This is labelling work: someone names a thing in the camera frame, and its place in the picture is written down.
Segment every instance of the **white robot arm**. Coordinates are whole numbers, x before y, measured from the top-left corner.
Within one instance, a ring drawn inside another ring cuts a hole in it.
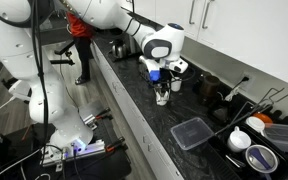
[[[31,5],[33,0],[0,0],[0,20],[16,27],[30,27]],[[62,9],[74,13],[86,23],[100,29],[119,28],[132,35],[140,45],[145,61],[149,62],[148,70],[152,81],[159,79],[159,68],[183,73],[188,64],[180,58],[184,42],[184,30],[177,24],[167,24],[156,32],[154,29],[141,25],[126,14],[116,0],[43,0],[39,2],[41,22],[54,9]]]
[[[32,89],[29,109],[31,118],[43,123],[42,86],[34,61],[31,34],[32,3],[35,0],[0,0],[0,61],[13,77]],[[140,45],[144,56],[142,62],[149,65],[151,80],[159,78],[159,68],[184,72],[187,63],[180,58],[184,41],[183,28],[168,24],[160,31],[141,25],[122,11],[115,0],[37,0],[39,19],[43,22],[54,9],[70,11],[86,23],[101,29],[120,28],[132,35]],[[60,148],[78,148],[86,151],[93,137],[92,130],[80,119],[75,107],[65,101],[64,83],[43,53],[44,79],[49,99],[49,123],[56,132],[50,144]]]

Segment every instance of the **black tray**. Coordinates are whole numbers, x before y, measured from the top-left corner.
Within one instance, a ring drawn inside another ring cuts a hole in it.
[[[271,149],[279,159],[279,165],[273,173],[270,174],[273,180],[285,180],[288,178],[288,155],[278,149],[270,141],[262,137],[258,132],[254,131],[251,127],[245,124],[239,124],[240,130],[247,133],[251,140],[252,145],[258,144],[266,146]],[[212,137],[208,140],[209,148],[205,148],[203,155],[207,156],[210,165],[214,168],[216,173],[221,176],[221,179],[265,179],[263,174],[253,170],[244,158],[244,152],[233,153],[229,150],[226,145],[227,139],[230,133],[234,130],[234,127],[228,128],[226,131]],[[241,162],[243,162],[246,167],[237,168],[230,162],[226,155],[233,157]]]

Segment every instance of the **cabinet handle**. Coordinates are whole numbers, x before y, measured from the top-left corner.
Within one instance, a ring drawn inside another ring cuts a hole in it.
[[[209,0],[208,3],[207,3],[207,6],[206,6],[205,15],[204,15],[204,19],[203,19],[203,25],[202,25],[203,29],[207,29],[208,28],[207,26],[205,26],[205,21],[206,21],[206,17],[207,17],[207,14],[208,14],[208,9],[209,9],[210,4],[211,4],[212,1],[214,1],[214,0]]]
[[[117,90],[116,90],[116,85],[115,85],[115,83],[114,83],[114,82],[112,82],[112,86],[113,86],[113,89],[114,89],[115,93],[117,93]]]
[[[147,137],[147,135],[144,135],[143,136],[143,143],[147,143],[148,142],[148,137]]]
[[[148,150],[148,152],[153,151],[153,144],[152,143],[147,146],[147,150]]]
[[[195,22],[192,22],[192,16],[193,16],[193,10],[194,10],[195,0],[192,0],[192,7],[191,7],[191,14],[190,14],[190,24],[195,24]]]

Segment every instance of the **pot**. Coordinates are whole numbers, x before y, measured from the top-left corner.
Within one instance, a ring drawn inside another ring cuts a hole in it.
[[[122,40],[116,40],[112,46],[112,54],[115,58],[126,57],[126,45]]]

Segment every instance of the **red object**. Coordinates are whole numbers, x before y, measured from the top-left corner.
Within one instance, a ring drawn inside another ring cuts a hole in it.
[[[264,123],[273,123],[272,119],[263,113],[255,113],[253,116],[259,118]]]
[[[75,17],[71,13],[67,13],[67,18],[70,23],[70,31],[74,37],[89,37],[92,38],[92,26],[86,24],[81,19]]]
[[[106,146],[106,152],[112,152],[115,151],[115,149],[119,148],[120,146],[123,146],[123,142],[125,141],[124,137],[120,137],[117,141],[114,143]]]

